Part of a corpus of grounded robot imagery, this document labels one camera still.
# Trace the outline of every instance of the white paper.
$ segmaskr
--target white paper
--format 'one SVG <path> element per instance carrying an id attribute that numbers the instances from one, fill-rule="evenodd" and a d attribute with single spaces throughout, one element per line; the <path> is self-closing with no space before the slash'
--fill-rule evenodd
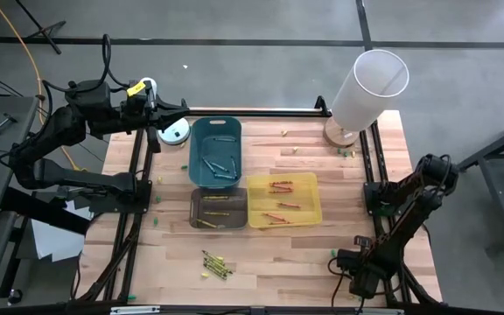
<path id="1" fill-rule="evenodd" d="M 87 220 L 92 218 L 92 213 L 88 211 L 88 207 L 75 210 L 73 201 L 66 203 L 66 210 Z M 38 259 L 52 255 L 52 261 L 57 262 L 77 256 L 83 250 L 84 235 L 52 227 L 47 223 L 36 220 L 32 221 L 32 231 L 34 232 L 34 243 L 36 244 Z"/>

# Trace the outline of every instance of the yellow tag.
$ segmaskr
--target yellow tag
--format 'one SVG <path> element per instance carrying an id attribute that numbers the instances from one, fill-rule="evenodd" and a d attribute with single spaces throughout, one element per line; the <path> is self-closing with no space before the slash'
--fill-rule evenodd
<path id="1" fill-rule="evenodd" d="M 128 90 L 126 92 L 128 92 L 128 96 L 132 96 L 132 95 L 136 95 L 137 93 L 139 93 L 139 91 L 141 91 L 144 88 L 145 88 L 145 83 L 143 83 L 141 81 L 141 82 L 137 83 L 135 86 L 128 88 Z"/>

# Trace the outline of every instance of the plastic tray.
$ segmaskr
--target plastic tray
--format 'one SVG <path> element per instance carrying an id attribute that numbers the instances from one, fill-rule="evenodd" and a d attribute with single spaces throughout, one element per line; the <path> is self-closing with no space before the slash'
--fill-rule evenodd
<path id="1" fill-rule="evenodd" d="M 233 117 L 205 117 L 193 123 L 190 145 L 190 180 L 202 188 L 228 188 L 238 185 L 242 175 L 242 126 Z M 215 138 L 234 139 L 234 142 L 217 141 Z M 233 161 L 236 166 L 236 179 L 216 178 L 207 165 L 208 162 L 221 165 L 229 173 L 215 170 L 219 174 L 234 175 Z"/>
<path id="2" fill-rule="evenodd" d="M 293 189 L 287 193 L 270 193 L 281 190 L 270 186 L 272 182 L 291 181 L 282 185 Z M 257 175 L 246 178 L 248 190 L 248 223 L 252 228 L 285 228 L 319 224 L 322 221 L 318 181 L 314 173 Z M 277 203 L 299 205 L 300 208 L 279 206 Z M 291 224 L 272 225 L 277 220 L 264 213 L 285 218 Z"/>
<path id="3" fill-rule="evenodd" d="M 228 199 L 204 199 L 207 196 L 228 196 Z M 190 205 L 190 226 L 204 229 L 244 228 L 248 221 L 246 211 L 246 189 L 207 190 L 196 189 L 192 192 Z M 206 212 L 228 213 L 228 216 L 211 215 Z M 196 219 L 209 222 L 217 227 L 209 227 Z"/>

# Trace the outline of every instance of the yellow plastic bin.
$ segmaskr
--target yellow plastic bin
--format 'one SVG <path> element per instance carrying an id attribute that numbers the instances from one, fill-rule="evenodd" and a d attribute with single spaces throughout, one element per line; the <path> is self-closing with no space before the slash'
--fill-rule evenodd
<path id="1" fill-rule="evenodd" d="M 283 188 L 272 187 L 270 184 L 274 182 L 291 182 L 292 184 L 280 186 L 289 187 L 292 192 L 270 193 L 284 191 Z M 248 176 L 246 183 L 248 224 L 252 228 L 301 227 L 319 224 L 322 221 L 319 186 L 314 173 Z M 279 220 L 265 214 L 283 218 L 289 224 L 272 224 Z"/>

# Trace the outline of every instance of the white round device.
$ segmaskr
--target white round device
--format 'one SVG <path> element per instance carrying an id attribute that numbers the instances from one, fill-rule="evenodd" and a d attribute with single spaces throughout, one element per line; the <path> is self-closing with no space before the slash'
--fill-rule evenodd
<path id="1" fill-rule="evenodd" d="M 190 123 L 185 118 L 173 123 L 171 127 L 163 131 L 157 130 L 159 136 L 165 144 L 182 144 L 190 136 Z"/>

